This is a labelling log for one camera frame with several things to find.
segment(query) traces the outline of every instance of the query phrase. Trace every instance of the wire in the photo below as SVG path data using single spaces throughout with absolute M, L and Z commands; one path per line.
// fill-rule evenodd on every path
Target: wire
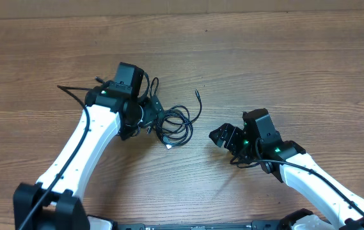
M 157 81 L 156 88 L 154 93 L 152 94 L 152 88 L 154 86 L 154 82 Z M 152 80 L 152 83 L 150 85 L 150 97 L 155 96 L 157 92 L 157 88 L 159 86 L 159 79 L 155 77 Z M 200 110 L 199 113 L 196 115 L 195 118 L 192 120 L 190 119 L 190 112 L 189 109 L 187 109 L 184 105 L 176 105 L 172 108 L 164 111 L 164 117 L 161 119 L 157 119 L 157 122 L 154 126 L 154 130 L 156 131 L 157 138 L 165 144 L 170 146 L 182 146 L 190 141 L 190 139 L 193 136 L 193 123 L 199 118 L 200 114 L 202 113 L 202 100 L 200 98 L 199 91 L 195 90 L 196 97 L 200 104 Z M 186 111 L 187 116 L 180 110 L 183 109 Z M 175 118 L 181 120 L 180 123 L 170 121 L 170 118 Z M 163 125 L 165 123 L 168 123 L 170 125 L 173 125 L 177 127 L 176 129 L 170 130 L 168 128 L 164 128 Z
M 327 178 L 323 177 L 323 175 L 315 172 L 313 169 L 309 169 L 307 167 L 303 167 L 301 165 L 297 165 L 297 164 L 293 164 L 293 163 L 290 163 L 290 162 L 285 162 L 285 161 L 281 161 L 281 160 L 266 160 L 266 159 L 261 159 L 261 156 L 260 156 L 260 152 L 258 150 L 258 142 L 261 141 L 261 138 L 257 138 L 256 141 L 255 141 L 255 151 L 256 151 L 256 154 L 257 154 L 257 157 L 259 158 L 258 160 L 248 160 L 246 159 L 246 157 L 244 157 L 244 159 L 240 159 L 239 161 L 237 162 L 233 162 L 237 157 L 240 157 L 239 155 L 235 155 L 233 157 L 233 159 L 231 159 L 230 163 L 231 164 L 235 164 L 237 165 L 237 167 L 239 167 L 239 164 L 249 164 L 249 166 L 251 167 L 255 167 L 257 166 L 258 164 L 262 163 L 262 162 L 269 162 L 269 163 L 278 163 L 278 164 L 285 164 L 285 165 L 289 165 L 289 166 L 292 166 L 292 167 L 296 167 L 298 169 L 302 169 L 304 171 L 307 171 L 308 173 L 320 178 L 324 183 L 326 183 L 330 188 L 332 188 L 334 190 L 334 192 L 336 192 L 342 199 L 344 199 L 344 201 L 349 204 L 349 206 L 351 208 L 354 208 L 359 214 L 361 214 L 363 217 L 364 217 L 364 211 L 362 211 L 359 207 L 357 207 L 357 205 L 354 203 L 354 201 L 350 200 L 346 195 L 344 195 L 339 189 L 337 189 L 335 187 L 335 185 L 333 185 L 331 182 L 329 182 L 327 180 Z
M 75 96 L 73 93 L 69 92 L 68 89 L 80 89 L 80 88 L 74 88 L 74 87 L 65 87 L 65 86 L 57 86 L 58 88 L 60 88 L 62 91 L 68 93 L 72 98 L 74 98 L 80 105 L 81 107 L 84 109 L 85 111 L 85 115 L 86 115 L 86 126 L 84 129 L 84 134 L 82 135 L 81 139 L 79 140 L 75 150 L 72 152 L 71 156 L 69 157 L 69 159 L 67 160 L 67 162 L 65 162 L 64 166 L 62 167 L 62 169 L 59 171 L 59 173 L 55 176 L 54 181 L 48 186 L 47 190 L 44 192 L 44 194 L 42 194 L 41 198 L 39 198 L 39 200 L 35 203 L 34 207 L 31 209 L 31 211 L 28 213 L 27 217 L 24 219 L 24 221 L 22 222 L 22 224 L 19 227 L 19 230 L 23 230 L 24 227 L 27 225 L 28 221 L 32 218 L 32 216 L 34 215 L 35 211 L 42 205 L 43 201 L 45 200 L 45 198 L 47 197 L 47 195 L 51 192 L 52 188 L 56 185 L 56 183 L 58 182 L 58 180 L 62 177 L 63 173 L 65 172 L 65 170 L 67 170 L 67 167 L 69 166 L 69 164 L 71 163 L 71 161 L 74 159 L 74 157 L 76 156 L 77 152 L 79 151 L 79 148 L 81 147 L 82 143 L 85 140 L 86 134 L 88 134 L 89 129 L 90 129 L 90 114 L 85 106 L 85 104 L 77 97 Z
M 90 88 L 82 88 L 82 87 L 70 87 L 70 86 L 57 86 L 57 87 L 63 87 L 65 89 L 87 90 L 87 91 L 92 90 Z
M 142 101 L 144 101 L 145 99 L 146 99 L 146 97 L 148 96 L 148 91 L 149 91 L 149 84 L 150 84 L 150 81 L 149 81 L 149 75 L 146 73 L 146 72 L 144 72 L 143 73 L 143 75 L 145 76 L 145 78 L 146 78 L 146 82 L 148 83 L 148 86 L 146 87 L 146 90 L 145 90 L 145 92 L 142 94 L 142 96 L 140 96 L 139 98 L 138 98 L 138 102 L 140 103 L 140 102 L 142 102 Z

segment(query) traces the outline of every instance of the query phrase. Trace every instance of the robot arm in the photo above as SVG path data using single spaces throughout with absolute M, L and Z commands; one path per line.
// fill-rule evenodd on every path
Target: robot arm
M 261 165 L 263 171 L 304 195 L 335 229 L 348 223 L 364 226 L 364 199 L 323 171 L 300 145 L 282 141 L 267 109 L 244 112 L 242 118 L 243 130 L 226 123 L 209 134 L 214 144 L 222 147 L 224 143 L 230 150 L 231 164 Z
M 90 131 L 77 155 L 63 173 L 61 179 L 52 188 L 53 192 L 64 193 L 72 191 L 74 197 L 83 200 L 85 188 L 89 178 L 99 161 L 99 158 L 110 140 L 119 132 L 120 117 L 110 108 L 92 105 L 87 108 L 90 115 Z M 42 189 L 47 189 L 71 156 L 79 142 L 86 125 L 86 115 L 83 111 L 79 124 L 71 138 L 50 168 L 39 177 L 36 183 L 42 184 Z
M 364 199 L 353 194 L 322 170 L 309 154 L 297 154 L 286 159 L 286 161 L 313 169 L 364 211 Z M 347 219 L 359 220 L 362 218 L 362 214 L 349 206 L 328 184 L 315 175 L 289 165 L 280 165 L 280 174 L 283 182 L 305 196 L 329 220 L 335 229 L 344 226 Z

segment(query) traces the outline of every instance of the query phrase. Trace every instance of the cable connector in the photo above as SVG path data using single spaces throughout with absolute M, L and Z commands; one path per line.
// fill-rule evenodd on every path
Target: cable connector
M 199 99 L 199 101 L 201 101 L 199 91 L 196 89 L 194 92 L 196 93 L 197 99 Z
M 165 145 L 166 145 L 167 149 L 170 150 L 171 145 L 170 145 L 169 139 L 166 136 L 164 136 L 163 141 L 165 142 Z
M 97 82 L 99 82 L 101 84 L 105 83 L 105 81 L 102 80 L 100 77 L 95 77 L 95 81 L 97 81 Z
M 146 131 L 146 134 L 150 134 L 151 131 L 152 131 L 152 126 L 149 126 L 148 130 Z

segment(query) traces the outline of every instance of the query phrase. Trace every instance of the table surface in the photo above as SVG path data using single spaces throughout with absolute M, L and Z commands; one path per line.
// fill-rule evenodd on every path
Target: table surface
M 229 165 L 208 138 L 263 107 L 284 140 L 364 197 L 364 11 L 0 20 L 0 229 L 13 229 L 17 185 L 36 181 L 79 121 L 56 85 L 93 87 L 121 61 L 160 79 L 165 109 L 196 114 L 198 89 L 203 112 L 183 147 L 145 132 L 114 138 L 86 189 L 88 213 L 179 224 L 317 212 L 260 168 Z

